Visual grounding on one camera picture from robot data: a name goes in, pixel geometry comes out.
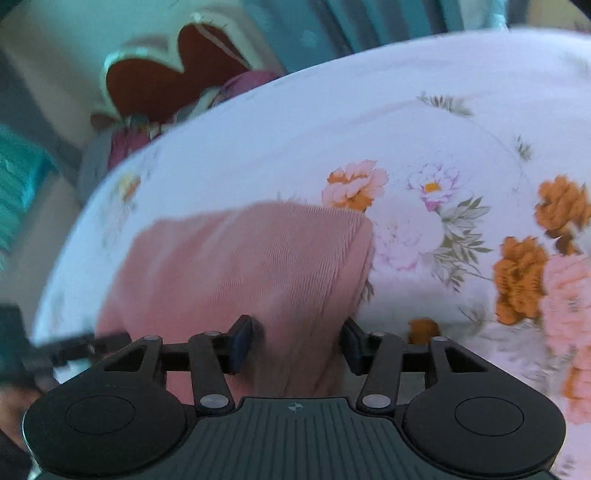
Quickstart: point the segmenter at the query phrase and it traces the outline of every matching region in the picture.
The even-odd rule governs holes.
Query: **floral bedsheet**
[[[117,168],[46,287],[35,340],[92,328],[135,235],[268,199],[365,212],[358,314],[434,320],[550,397],[553,473],[591,479],[591,41],[466,33],[304,70],[188,122]]]

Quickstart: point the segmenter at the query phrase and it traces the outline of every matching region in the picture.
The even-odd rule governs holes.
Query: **red heart shape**
[[[145,58],[127,57],[111,64],[106,74],[106,89],[121,118],[140,114],[151,122],[164,123],[180,108],[197,101],[205,89],[222,86],[247,71],[241,62],[203,36],[200,32],[203,29],[242,58],[219,28],[185,25],[177,39],[183,72]],[[98,127],[108,122],[108,118],[104,113],[96,113],[91,122]]]

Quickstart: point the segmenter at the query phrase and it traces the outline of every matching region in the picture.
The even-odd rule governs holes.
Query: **pink towel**
[[[236,401],[331,395],[345,365],[339,331],[358,307],[371,236],[362,213],[295,203],[161,220],[132,245],[97,331],[182,343],[249,314],[264,335],[243,371],[226,378]],[[193,403],[186,372],[169,373],[167,388]]]

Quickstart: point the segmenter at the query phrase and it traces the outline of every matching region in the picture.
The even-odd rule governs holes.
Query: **round black pad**
[[[549,467],[566,424],[547,398],[504,375],[457,374],[409,403],[403,429],[460,476],[517,476]]]
[[[477,435],[500,437],[521,427],[523,413],[517,405],[502,398],[476,397],[456,407],[456,420]]]
[[[168,453],[185,429],[175,396],[126,372],[110,372],[108,383],[73,379],[35,402],[23,420],[41,469],[69,478],[142,469]]]
[[[135,416],[135,408],[119,397],[84,398],[74,403],[66,414],[70,427],[88,435],[113,433],[129,425]]]

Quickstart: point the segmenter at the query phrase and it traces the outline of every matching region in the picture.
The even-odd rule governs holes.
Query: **pink flower print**
[[[333,171],[327,179],[329,184],[322,191],[322,204],[366,211],[376,198],[384,195],[384,185],[388,182],[388,174],[382,168],[375,168],[376,163],[365,160]]]
[[[408,179],[408,189],[420,192],[429,212],[447,203],[459,188],[460,171],[457,168],[444,168],[442,165],[425,165],[420,172],[412,174]]]
[[[374,270],[414,271],[422,254],[443,241],[441,217],[406,190],[393,191],[375,202],[366,216],[374,224]]]
[[[591,262],[586,255],[553,255],[543,272],[540,300],[546,344],[556,355],[591,346]]]
[[[591,347],[577,351],[564,382],[564,396],[569,399],[566,419],[576,425],[591,423]]]

